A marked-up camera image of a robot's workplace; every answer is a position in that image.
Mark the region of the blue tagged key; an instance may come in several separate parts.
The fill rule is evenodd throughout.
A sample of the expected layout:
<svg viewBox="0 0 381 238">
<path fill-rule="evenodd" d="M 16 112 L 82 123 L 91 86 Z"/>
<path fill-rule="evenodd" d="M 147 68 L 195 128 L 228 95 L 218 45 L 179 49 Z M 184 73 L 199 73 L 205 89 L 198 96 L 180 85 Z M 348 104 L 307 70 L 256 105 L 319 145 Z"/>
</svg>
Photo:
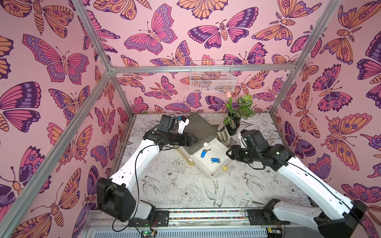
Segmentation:
<svg viewBox="0 0 381 238">
<path fill-rule="evenodd" d="M 221 159 L 220 158 L 211 158 L 210 159 L 212 163 L 221 163 Z"/>
<path fill-rule="evenodd" d="M 202 152 L 201 152 L 200 157 L 201 157 L 201 158 L 204 158 L 204 157 L 206 156 L 207 152 L 210 151 L 210 150 L 211 150 L 211 149 L 203 149 Z"/>
</svg>

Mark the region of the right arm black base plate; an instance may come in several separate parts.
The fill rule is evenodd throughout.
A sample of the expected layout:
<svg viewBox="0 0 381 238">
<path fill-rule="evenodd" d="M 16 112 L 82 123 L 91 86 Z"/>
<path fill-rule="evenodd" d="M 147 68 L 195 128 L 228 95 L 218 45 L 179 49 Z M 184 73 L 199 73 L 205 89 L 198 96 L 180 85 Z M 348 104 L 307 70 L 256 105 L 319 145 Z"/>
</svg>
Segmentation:
<svg viewBox="0 0 381 238">
<path fill-rule="evenodd" d="M 249 219 L 251 226 L 276 226 L 276 225 L 290 225 L 288 221 L 280 221 L 272 211 L 264 209 L 247 209 L 245 216 Z"/>
</svg>

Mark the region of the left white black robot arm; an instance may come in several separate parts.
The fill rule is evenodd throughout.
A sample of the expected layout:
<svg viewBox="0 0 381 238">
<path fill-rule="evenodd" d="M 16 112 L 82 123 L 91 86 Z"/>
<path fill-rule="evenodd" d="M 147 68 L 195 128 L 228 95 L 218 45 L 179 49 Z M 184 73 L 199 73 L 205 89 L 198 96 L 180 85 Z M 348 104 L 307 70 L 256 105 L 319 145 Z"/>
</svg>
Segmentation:
<svg viewBox="0 0 381 238">
<path fill-rule="evenodd" d="M 155 206 L 134 198 L 132 191 L 139 187 L 139 176 L 150 161 L 163 149 L 190 147 L 198 139 L 185 132 L 190 119 L 186 116 L 163 115 L 160 123 L 148 130 L 137 151 L 110 178 L 97 182 L 97 208 L 121 222 L 137 219 L 150 223 L 155 216 Z"/>
</svg>

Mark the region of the white drawer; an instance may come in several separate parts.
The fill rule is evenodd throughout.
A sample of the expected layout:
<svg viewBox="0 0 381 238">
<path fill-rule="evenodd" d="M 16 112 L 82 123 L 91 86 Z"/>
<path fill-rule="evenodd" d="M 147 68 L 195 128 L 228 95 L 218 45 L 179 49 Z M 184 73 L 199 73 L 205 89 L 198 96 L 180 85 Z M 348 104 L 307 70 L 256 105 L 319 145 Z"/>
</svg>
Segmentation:
<svg viewBox="0 0 381 238">
<path fill-rule="evenodd" d="M 194 162 L 206 175 L 214 177 L 230 161 L 226 154 L 229 149 L 218 139 L 208 143 L 208 146 L 190 155 Z"/>
</svg>

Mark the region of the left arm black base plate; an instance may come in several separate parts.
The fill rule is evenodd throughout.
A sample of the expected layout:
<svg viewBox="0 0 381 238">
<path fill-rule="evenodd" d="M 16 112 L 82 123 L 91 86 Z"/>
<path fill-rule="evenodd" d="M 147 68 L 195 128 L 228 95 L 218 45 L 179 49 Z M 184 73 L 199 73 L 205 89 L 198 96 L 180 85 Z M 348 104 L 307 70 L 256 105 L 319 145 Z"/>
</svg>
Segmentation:
<svg viewBox="0 0 381 238">
<path fill-rule="evenodd" d="M 147 219 L 134 218 L 128 226 L 137 228 L 168 227 L 169 215 L 168 210 L 154 211 L 150 213 Z"/>
</svg>

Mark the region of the grey cream three-drawer chest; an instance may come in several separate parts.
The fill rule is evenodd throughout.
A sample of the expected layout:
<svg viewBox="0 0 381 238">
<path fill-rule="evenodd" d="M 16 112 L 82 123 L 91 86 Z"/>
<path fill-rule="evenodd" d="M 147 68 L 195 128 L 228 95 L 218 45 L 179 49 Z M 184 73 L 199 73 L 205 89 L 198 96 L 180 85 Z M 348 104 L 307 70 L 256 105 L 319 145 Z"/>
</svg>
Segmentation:
<svg viewBox="0 0 381 238">
<path fill-rule="evenodd" d="M 195 163 L 191 160 L 191 156 L 202 149 L 205 142 L 209 143 L 214 140 L 217 130 L 198 113 L 188 115 L 187 119 L 189 119 L 190 122 L 185 127 L 184 132 L 192 133 L 198 139 L 198 142 L 190 147 L 180 147 L 177 151 L 190 166 L 194 166 Z"/>
</svg>

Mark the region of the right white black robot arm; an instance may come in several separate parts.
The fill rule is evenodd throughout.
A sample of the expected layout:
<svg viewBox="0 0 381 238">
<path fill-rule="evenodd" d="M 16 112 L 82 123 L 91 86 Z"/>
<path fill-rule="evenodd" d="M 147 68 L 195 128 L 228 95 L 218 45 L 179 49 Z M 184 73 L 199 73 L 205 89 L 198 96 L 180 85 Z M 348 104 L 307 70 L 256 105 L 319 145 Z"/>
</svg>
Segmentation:
<svg viewBox="0 0 381 238">
<path fill-rule="evenodd" d="M 270 167 L 316 203 L 315 207 L 303 207 L 272 199 L 263 208 L 265 217 L 308 227 L 325 238 L 350 238 L 353 235 L 365 216 L 365 203 L 352 201 L 336 191 L 284 145 L 269 145 L 260 131 L 243 130 L 240 139 L 240 145 L 227 150 L 230 159 L 248 165 L 260 162 L 264 169 Z"/>
</svg>

